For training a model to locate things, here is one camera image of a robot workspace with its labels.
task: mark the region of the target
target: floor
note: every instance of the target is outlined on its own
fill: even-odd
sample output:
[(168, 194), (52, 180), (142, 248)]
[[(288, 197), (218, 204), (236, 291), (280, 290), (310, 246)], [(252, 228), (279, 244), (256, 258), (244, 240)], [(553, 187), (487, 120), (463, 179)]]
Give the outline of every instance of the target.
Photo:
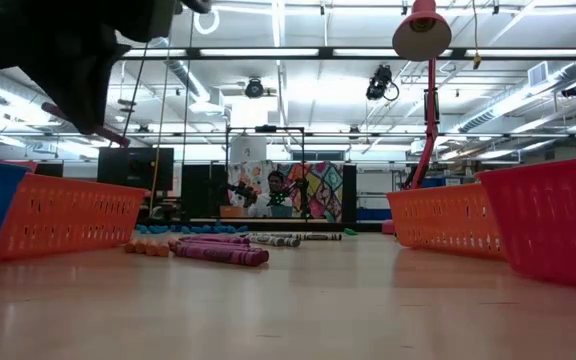
[(382, 235), (244, 268), (121, 249), (0, 265), (0, 359), (576, 359), (576, 289)]

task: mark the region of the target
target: red lamp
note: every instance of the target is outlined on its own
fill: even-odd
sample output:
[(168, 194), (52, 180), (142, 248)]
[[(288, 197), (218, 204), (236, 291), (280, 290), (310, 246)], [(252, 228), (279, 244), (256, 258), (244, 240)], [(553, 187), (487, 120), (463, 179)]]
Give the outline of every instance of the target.
[(399, 56), (410, 61), (427, 61), (450, 46), (450, 26), (435, 9), (435, 0), (415, 1), (410, 16), (392, 37), (392, 46)]

